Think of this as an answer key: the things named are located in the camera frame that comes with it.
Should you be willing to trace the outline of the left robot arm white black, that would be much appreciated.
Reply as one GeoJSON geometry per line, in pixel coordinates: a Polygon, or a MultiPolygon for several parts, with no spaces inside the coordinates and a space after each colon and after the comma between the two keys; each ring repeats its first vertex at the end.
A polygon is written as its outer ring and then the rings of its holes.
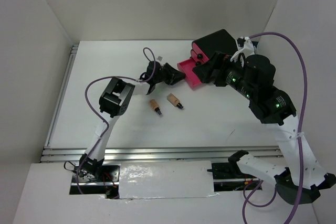
{"type": "Polygon", "coordinates": [[[154,91],[158,83],[163,82],[172,86],[184,80],[185,77],[185,73],[176,70],[168,63],[161,65],[159,62],[150,61],[139,79],[113,76],[99,78],[89,83],[85,89],[85,100],[100,122],[94,132],[92,143],[79,160],[76,178],[86,176],[90,181],[95,182],[102,177],[102,164],[111,132],[120,116],[125,114],[133,96],[148,95],[154,91]],[[89,101],[88,91],[93,84],[105,79],[110,81],[99,98],[97,111],[89,101]]]}

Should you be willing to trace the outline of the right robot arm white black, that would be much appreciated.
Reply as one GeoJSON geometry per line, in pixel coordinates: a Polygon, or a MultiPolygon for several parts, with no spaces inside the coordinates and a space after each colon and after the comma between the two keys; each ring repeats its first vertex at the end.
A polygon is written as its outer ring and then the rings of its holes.
{"type": "Polygon", "coordinates": [[[305,137],[299,133],[299,118],[289,95],[273,85],[276,68],[267,57],[239,54],[237,61],[231,61],[229,55],[216,52],[206,63],[197,63],[193,72],[202,83],[231,86],[248,99],[253,115],[274,136],[287,162],[286,167],[273,165],[240,150],[228,158],[228,171],[233,177],[246,174],[269,182],[285,202],[293,205],[299,189],[300,138],[303,151],[300,203],[313,203],[321,190],[335,185],[335,175],[319,165],[305,137]]]}

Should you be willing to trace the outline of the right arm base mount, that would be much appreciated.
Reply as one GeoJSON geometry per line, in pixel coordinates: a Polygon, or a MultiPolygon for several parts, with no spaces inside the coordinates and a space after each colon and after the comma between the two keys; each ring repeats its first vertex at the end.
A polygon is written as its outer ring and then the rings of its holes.
{"type": "Polygon", "coordinates": [[[256,187],[254,182],[259,182],[259,179],[249,174],[236,174],[229,163],[211,163],[211,168],[207,169],[212,174],[214,192],[224,191],[242,191],[246,185],[249,190],[256,187]]]}

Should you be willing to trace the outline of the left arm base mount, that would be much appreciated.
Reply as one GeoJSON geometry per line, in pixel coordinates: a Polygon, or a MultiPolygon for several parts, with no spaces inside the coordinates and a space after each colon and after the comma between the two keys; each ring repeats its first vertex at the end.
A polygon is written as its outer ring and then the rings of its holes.
{"type": "Polygon", "coordinates": [[[64,169],[72,172],[71,184],[69,189],[70,195],[80,195],[81,192],[87,195],[104,195],[106,199],[119,199],[119,174],[120,166],[106,165],[102,166],[102,170],[97,176],[81,170],[76,177],[77,166],[75,163],[65,161],[64,169]]]}

